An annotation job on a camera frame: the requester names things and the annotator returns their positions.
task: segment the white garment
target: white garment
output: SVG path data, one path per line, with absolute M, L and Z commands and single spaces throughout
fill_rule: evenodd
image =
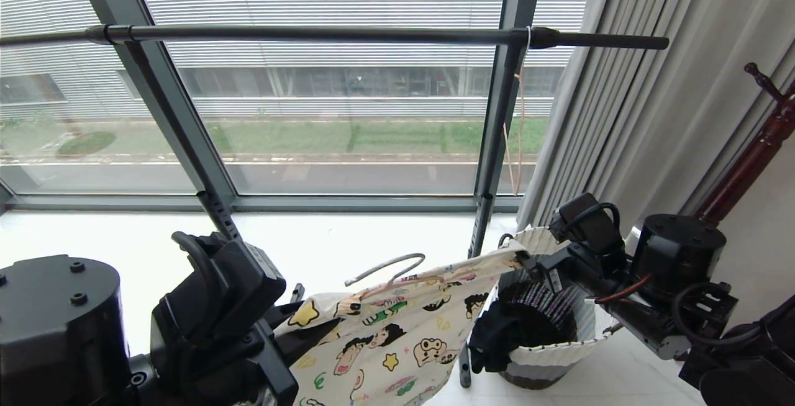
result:
M 520 268 L 515 257 L 524 250 L 512 241 L 486 256 L 404 277 L 389 287 L 306 299 L 276 327 L 276 336 L 343 320 L 290 368 L 299 384 L 295 404 L 425 403 L 450 377 L 499 275 Z

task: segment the corrugated metal wall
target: corrugated metal wall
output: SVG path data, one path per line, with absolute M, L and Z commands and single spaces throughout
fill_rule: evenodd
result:
M 539 0 L 536 22 L 577 30 L 585 0 Z M 159 24 L 361 25 L 497 27 L 502 0 L 147 0 Z M 88 0 L 2 0 L 2 35 L 83 28 L 97 22 Z M 178 67 L 205 66 L 491 66 L 493 47 L 316 43 L 169 43 Z M 533 52 L 529 66 L 564 66 L 570 50 Z M 51 73 L 68 99 L 48 104 L 4 104 L 0 115 L 28 117 L 46 109 L 58 117 L 148 117 L 116 73 L 122 65 L 97 45 L 38 47 L 0 52 L 0 73 Z M 484 97 L 201 98 L 202 115 L 482 115 Z M 547 114 L 551 98 L 528 103 Z

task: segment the curtain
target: curtain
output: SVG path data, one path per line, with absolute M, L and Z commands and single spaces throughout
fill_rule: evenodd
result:
M 547 224 L 584 191 L 619 206 L 624 234 L 647 214 L 692 213 L 773 108 L 744 64 L 755 61 L 780 86 L 793 78 L 789 4 L 589 0 L 585 32 L 663 35 L 671 46 L 574 53 L 519 228 Z

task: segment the tiled floor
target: tiled floor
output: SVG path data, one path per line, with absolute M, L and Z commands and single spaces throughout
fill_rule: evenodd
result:
M 263 248 L 289 284 L 302 282 L 307 294 L 349 292 L 344 279 L 384 259 L 414 251 L 428 257 L 420 268 L 459 261 L 466 257 L 472 220 L 469 215 L 235 216 L 244 239 Z M 497 238 L 513 227 L 513 216 L 495 215 L 484 250 L 494 248 Z M 144 353 L 148 352 L 152 307 L 190 272 L 184 253 L 170 240 L 175 230 L 201 235 L 209 233 L 212 225 L 201 214 L 10 213 L 0 217 L 0 268 L 18 259 L 56 253 L 114 265 L 122 275 L 130 352 Z M 675 363 L 659 361 L 622 330 L 544 391 L 517 388 L 494 373 L 474 375 L 471 388 L 462 389 L 454 372 L 428 404 L 704 404 L 699 392 L 676 373 Z

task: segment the road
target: road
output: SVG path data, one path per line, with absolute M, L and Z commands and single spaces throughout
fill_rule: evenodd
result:
M 241 194 L 471 194 L 476 163 L 228 163 Z M 535 168 L 522 165 L 523 191 Z M 2 165 L 0 177 L 25 194 L 189 194 L 178 163 Z M 511 192 L 502 167 L 499 193 Z

